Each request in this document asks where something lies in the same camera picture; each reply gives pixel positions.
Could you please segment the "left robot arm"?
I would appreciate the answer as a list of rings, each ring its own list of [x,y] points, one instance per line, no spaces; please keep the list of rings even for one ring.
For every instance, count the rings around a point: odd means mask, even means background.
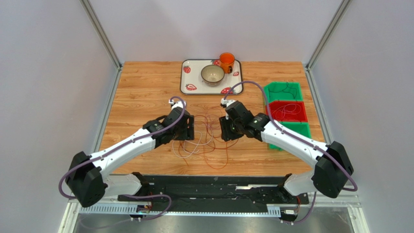
[[[137,173],[112,175],[118,167],[133,158],[171,141],[194,139],[194,116],[180,103],[168,115],[145,123],[142,128],[123,141],[102,151],[74,155],[63,182],[69,187],[82,207],[90,207],[104,197],[135,195],[144,187]]]

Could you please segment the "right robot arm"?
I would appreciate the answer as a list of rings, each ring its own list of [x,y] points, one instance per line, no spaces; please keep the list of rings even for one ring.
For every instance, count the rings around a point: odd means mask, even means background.
[[[337,198],[354,172],[345,147],[339,142],[325,144],[314,141],[287,127],[268,115],[254,116],[237,100],[221,100],[226,115],[219,119],[222,140],[243,136],[275,145],[307,163],[312,170],[302,174],[287,174],[278,188],[281,199],[287,201],[302,193],[320,192]]]

